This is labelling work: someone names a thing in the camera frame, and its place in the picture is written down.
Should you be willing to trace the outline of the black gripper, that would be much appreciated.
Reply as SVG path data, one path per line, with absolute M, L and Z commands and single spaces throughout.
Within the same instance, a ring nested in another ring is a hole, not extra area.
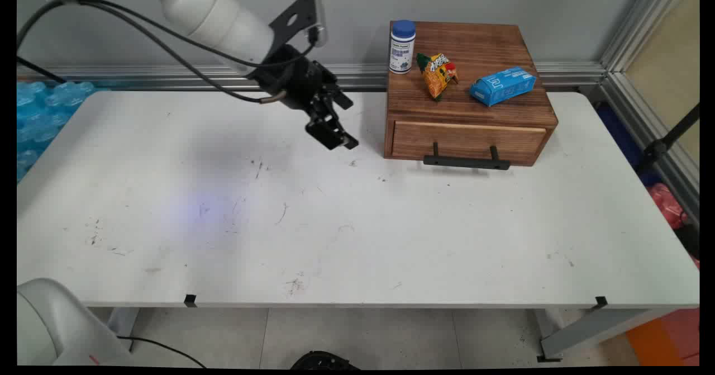
M 256 68 L 249 79 L 258 83 L 260 89 L 275 95 L 285 91 L 281 100 L 289 108 L 305 110 L 309 121 L 306 132 L 325 148 L 333 150 L 342 146 L 354 149 L 359 141 L 342 127 L 334 105 L 343 110 L 351 108 L 353 101 L 337 85 L 337 77 L 318 61 L 301 56 L 289 44 L 276 48 L 266 62 L 278 63 L 297 58 L 291 64 L 279 67 Z M 314 101 L 326 100 L 326 108 L 314 108 Z

